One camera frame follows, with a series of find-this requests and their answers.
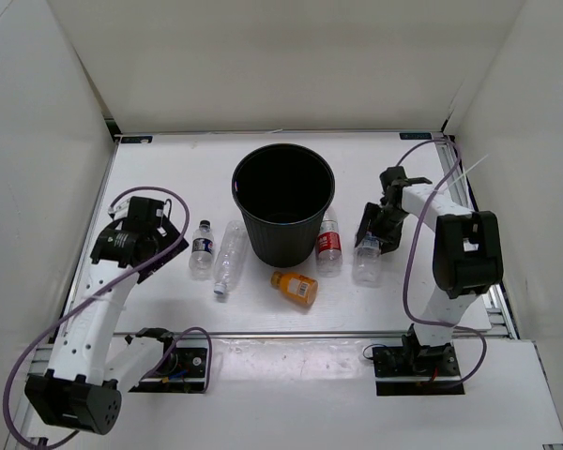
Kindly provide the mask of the red label clear bottle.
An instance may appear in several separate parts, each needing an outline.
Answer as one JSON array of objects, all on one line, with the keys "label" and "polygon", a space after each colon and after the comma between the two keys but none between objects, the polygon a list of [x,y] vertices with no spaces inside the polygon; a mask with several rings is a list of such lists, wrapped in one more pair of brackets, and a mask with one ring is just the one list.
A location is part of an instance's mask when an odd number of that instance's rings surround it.
[{"label": "red label clear bottle", "polygon": [[336,277],[342,271],[342,244],[339,224],[332,207],[324,213],[315,243],[318,272],[325,277]]}]

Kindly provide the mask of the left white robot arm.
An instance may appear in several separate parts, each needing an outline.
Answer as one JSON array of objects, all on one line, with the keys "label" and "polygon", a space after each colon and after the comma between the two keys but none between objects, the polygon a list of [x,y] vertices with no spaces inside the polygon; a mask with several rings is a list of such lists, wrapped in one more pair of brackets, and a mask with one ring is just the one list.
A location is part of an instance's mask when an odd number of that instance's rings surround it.
[{"label": "left white robot arm", "polygon": [[90,303],[68,320],[45,373],[25,384],[24,393],[45,424],[105,435],[120,414],[122,397],[144,375],[175,370],[178,353],[164,328],[144,328],[129,337],[122,353],[107,356],[133,287],[188,246],[165,213],[169,206],[132,197],[111,211],[112,222],[90,254],[84,292]]}]

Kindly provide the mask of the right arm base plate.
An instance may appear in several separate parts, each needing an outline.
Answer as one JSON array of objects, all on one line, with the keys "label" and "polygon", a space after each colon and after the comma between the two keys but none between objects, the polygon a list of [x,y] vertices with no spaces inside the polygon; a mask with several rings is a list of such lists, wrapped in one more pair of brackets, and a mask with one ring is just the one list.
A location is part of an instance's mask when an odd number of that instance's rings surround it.
[{"label": "right arm base plate", "polygon": [[439,355],[411,359],[405,346],[371,344],[363,349],[373,364],[378,397],[462,396],[465,394],[454,346]]}]

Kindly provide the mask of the tall clear crushed bottle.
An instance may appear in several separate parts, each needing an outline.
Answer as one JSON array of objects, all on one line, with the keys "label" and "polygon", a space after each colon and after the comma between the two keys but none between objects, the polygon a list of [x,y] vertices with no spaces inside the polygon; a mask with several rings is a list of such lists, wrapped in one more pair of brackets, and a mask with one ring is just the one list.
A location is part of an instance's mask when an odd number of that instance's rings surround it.
[{"label": "tall clear crushed bottle", "polygon": [[240,220],[230,221],[214,265],[213,292],[217,296],[226,296],[239,282],[248,243],[245,224]]}]

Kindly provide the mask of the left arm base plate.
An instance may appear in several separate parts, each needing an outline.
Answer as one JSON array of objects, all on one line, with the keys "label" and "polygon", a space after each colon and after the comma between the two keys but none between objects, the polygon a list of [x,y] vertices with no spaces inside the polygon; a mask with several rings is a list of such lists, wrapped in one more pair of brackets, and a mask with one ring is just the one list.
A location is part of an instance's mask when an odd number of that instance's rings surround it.
[{"label": "left arm base plate", "polygon": [[209,370],[210,351],[206,341],[179,343],[168,362],[153,378],[140,381],[131,393],[203,394]]}]

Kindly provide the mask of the small clear black-cap bottle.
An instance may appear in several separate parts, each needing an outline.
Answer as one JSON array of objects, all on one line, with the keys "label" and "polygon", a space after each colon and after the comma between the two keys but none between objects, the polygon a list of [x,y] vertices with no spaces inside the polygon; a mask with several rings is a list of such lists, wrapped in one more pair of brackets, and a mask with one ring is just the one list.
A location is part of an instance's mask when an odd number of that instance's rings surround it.
[{"label": "small clear black-cap bottle", "polygon": [[214,262],[214,235],[209,220],[200,221],[191,240],[189,269],[192,278],[205,280],[210,277]]}]

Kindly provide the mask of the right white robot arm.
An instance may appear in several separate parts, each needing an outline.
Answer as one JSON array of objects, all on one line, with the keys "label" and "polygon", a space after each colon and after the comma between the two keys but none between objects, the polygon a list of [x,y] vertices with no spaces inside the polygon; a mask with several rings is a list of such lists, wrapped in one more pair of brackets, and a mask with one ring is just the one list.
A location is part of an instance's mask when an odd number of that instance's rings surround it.
[{"label": "right white robot arm", "polygon": [[366,204],[356,244],[371,242],[387,254],[401,242],[403,222],[417,218],[416,227],[434,233],[432,272],[435,287],[424,312],[413,317],[398,347],[373,349],[380,378],[435,376],[459,373],[451,345],[467,309],[503,277],[496,215],[475,212],[437,194],[429,179],[410,178],[402,166],[380,175],[383,196]]}]

